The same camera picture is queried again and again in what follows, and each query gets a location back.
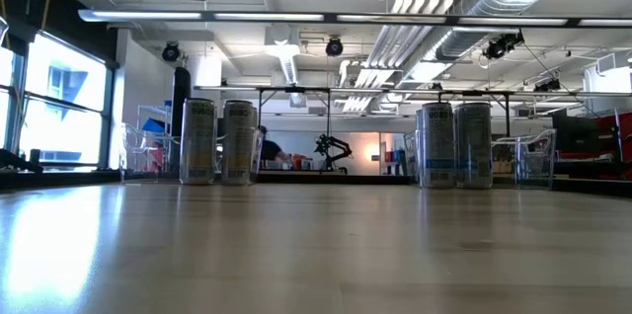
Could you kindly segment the large window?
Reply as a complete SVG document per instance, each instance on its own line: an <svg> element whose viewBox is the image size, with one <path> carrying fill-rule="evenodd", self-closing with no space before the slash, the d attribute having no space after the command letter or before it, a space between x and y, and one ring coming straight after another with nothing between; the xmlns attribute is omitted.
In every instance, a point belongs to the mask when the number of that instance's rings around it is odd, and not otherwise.
<svg viewBox="0 0 632 314"><path fill-rule="evenodd" d="M0 39L0 149L52 170L105 168L114 70L48 32Z"/></svg>

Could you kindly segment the black monitor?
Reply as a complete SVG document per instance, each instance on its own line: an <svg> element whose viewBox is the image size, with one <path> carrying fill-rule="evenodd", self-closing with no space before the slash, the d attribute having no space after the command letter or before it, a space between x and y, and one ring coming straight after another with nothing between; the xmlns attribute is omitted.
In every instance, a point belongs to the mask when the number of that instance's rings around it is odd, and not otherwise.
<svg viewBox="0 0 632 314"><path fill-rule="evenodd" d="M592 152L598 147L599 127L596 118L554 115L556 149L560 152Z"/></svg>

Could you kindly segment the blue band Celsius can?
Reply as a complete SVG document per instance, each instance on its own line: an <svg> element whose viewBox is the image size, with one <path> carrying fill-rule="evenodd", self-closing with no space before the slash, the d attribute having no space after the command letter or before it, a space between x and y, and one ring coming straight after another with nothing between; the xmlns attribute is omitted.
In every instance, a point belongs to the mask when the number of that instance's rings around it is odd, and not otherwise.
<svg viewBox="0 0 632 314"><path fill-rule="evenodd" d="M466 103L454 110L455 181L463 189L493 184L491 105Z"/></svg>
<svg viewBox="0 0 632 314"><path fill-rule="evenodd" d="M435 189L452 188L454 185L454 139L451 104L423 105L421 132L423 186Z"/></svg>

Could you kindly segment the silver ventilation duct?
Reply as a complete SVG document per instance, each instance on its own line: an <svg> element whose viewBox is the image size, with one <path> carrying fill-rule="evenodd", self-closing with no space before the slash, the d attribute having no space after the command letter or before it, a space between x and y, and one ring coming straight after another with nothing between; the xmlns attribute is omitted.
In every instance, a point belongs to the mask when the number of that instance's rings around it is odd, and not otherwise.
<svg viewBox="0 0 632 314"><path fill-rule="evenodd" d="M459 0L451 7L452 15L518 16L539 0ZM451 27L425 29L426 35L403 65L403 77L421 81L433 79L471 51L484 33L457 32Z"/></svg>

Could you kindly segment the long ceiling light bar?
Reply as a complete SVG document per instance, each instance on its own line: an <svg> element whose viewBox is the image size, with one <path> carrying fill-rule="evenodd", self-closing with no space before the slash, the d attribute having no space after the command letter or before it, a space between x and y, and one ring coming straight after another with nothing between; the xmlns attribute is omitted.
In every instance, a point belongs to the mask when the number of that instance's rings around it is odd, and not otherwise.
<svg viewBox="0 0 632 314"><path fill-rule="evenodd" d="M78 12L81 20L102 22L181 22L181 23L293 23L329 25L393 25L429 27L507 27L542 29L632 29L632 18L458 16L438 14L387 13L279 13L237 11L119 11Z"/></svg>

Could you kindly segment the yellow band Celsius can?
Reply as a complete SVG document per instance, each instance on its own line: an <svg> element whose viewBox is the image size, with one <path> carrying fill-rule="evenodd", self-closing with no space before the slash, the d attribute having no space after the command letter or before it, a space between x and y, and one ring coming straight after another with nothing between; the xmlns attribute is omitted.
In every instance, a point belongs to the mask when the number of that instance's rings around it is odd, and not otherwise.
<svg viewBox="0 0 632 314"><path fill-rule="evenodd" d="M222 180L246 186L251 179L255 108L249 101L228 100L223 109L224 131Z"/></svg>
<svg viewBox="0 0 632 314"><path fill-rule="evenodd" d="M180 182L208 185L215 166L215 105L212 100L189 98L184 102L180 141Z"/></svg>

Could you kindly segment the person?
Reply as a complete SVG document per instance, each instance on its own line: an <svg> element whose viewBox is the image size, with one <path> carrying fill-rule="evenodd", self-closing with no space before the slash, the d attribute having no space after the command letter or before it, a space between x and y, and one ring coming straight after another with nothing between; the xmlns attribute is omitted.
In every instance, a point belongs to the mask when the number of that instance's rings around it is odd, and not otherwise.
<svg viewBox="0 0 632 314"><path fill-rule="evenodd" d="M258 130L263 137L261 160L262 161L282 161L289 163L290 158L282 151L280 146L273 141L267 139L268 129L264 125L259 125Z"/></svg>

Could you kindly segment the black cylindrical column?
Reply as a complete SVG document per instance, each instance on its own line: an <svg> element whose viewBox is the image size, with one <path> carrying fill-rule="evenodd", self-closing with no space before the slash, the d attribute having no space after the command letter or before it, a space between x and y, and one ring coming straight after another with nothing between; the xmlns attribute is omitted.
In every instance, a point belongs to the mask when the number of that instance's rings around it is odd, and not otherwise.
<svg viewBox="0 0 632 314"><path fill-rule="evenodd" d="M185 67L177 67L174 72L172 90L172 112L170 136L173 139L170 149L170 171L176 175L180 169L180 141L182 138L183 111L185 100L191 92L191 74Z"/></svg>

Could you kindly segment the red cabinet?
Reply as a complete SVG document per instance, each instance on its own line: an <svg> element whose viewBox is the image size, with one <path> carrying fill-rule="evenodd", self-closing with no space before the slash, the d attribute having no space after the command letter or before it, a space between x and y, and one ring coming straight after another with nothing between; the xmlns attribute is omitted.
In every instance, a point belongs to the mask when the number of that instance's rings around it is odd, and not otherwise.
<svg viewBox="0 0 632 314"><path fill-rule="evenodd" d="M599 178L632 181L632 110L613 110L597 121L597 148L589 159Z"/></svg>

